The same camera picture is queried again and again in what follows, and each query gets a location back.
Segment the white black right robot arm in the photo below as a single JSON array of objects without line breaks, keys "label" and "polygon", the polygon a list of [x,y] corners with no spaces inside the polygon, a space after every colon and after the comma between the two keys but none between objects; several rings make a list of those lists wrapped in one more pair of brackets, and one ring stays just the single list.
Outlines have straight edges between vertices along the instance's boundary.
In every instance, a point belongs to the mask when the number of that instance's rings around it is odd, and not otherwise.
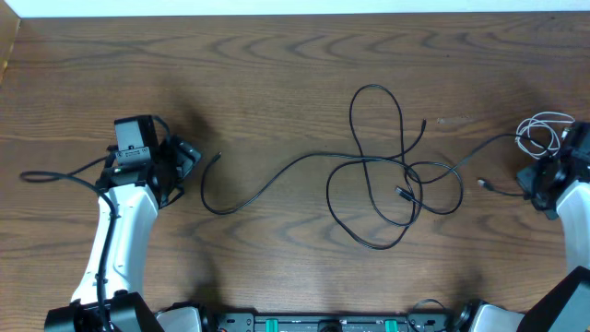
[{"label": "white black right robot arm", "polygon": [[516,180],[537,211],[559,219],[567,276],[526,313],[473,301],[454,331],[587,331],[589,329],[589,123],[575,122],[563,143],[522,169]]}]

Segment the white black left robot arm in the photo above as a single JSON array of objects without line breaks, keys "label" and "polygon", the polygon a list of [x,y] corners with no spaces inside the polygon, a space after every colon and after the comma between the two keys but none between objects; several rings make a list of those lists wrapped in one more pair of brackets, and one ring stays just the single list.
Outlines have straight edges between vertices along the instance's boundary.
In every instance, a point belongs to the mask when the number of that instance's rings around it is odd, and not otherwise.
[{"label": "white black left robot arm", "polygon": [[91,190],[99,223],[88,264],[70,303],[48,312],[47,331],[197,331],[195,309],[160,320],[143,299],[148,242],[159,212],[184,194],[183,180],[201,155],[179,136],[159,139],[156,115],[118,119],[111,149]]}]

